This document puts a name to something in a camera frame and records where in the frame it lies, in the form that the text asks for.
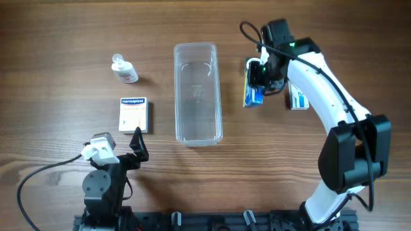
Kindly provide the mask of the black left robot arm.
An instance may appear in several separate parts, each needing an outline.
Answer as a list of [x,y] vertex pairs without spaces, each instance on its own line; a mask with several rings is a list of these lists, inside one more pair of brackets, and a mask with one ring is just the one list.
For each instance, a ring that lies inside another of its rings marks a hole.
[[116,143],[109,132],[93,135],[81,155],[96,169],[83,180],[85,209],[74,219],[73,229],[83,230],[142,230],[142,224],[123,202],[126,186],[131,186],[127,177],[130,170],[139,169],[149,154],[139,127],[134,131],[129,147],[131,153],[114,154]]

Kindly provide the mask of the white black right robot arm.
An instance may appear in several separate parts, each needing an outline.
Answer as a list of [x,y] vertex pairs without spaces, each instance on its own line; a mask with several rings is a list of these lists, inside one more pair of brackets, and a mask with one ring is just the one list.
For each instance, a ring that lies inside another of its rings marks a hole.
[[319,47],[294,39],[284,19],[261,28],[261,79],[272,89],[284,79],[302,90],[327,133],[318,159],[321,181],[300,206],[302,223],[318,230],[335,220],[351,198],[374,208],[374,182],[387,173],[391,123],[372,115],[338,81]]

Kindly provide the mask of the green Zam-Buk ointment box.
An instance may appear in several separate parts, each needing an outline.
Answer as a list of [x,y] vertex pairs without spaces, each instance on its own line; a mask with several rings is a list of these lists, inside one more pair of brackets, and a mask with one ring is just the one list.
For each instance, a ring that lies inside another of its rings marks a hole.
[[245,76],[247,76],[250,63],[254,62],[254,61],[260,63],[260,58],[257,58],[257,57],[247,57],[246,58],[246,61],[245,61]]

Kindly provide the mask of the white blue medicine box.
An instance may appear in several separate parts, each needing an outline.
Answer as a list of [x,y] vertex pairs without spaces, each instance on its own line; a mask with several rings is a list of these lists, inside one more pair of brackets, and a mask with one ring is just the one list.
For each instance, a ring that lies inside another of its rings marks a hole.
[[291,110],[307,110],[310,107],[307,97],[302,91],[290,81],[288,82],[288,92]]

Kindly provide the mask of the blue Vicks lozenge box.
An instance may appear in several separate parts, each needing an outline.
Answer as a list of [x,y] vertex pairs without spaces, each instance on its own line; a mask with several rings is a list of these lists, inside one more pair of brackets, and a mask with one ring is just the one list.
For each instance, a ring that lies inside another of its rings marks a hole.
[[249,85],[249,73],[245,75],[245,87],[243,96],[243,107],[251,108],[263,104],[264,92],[261,87],[251,87]]

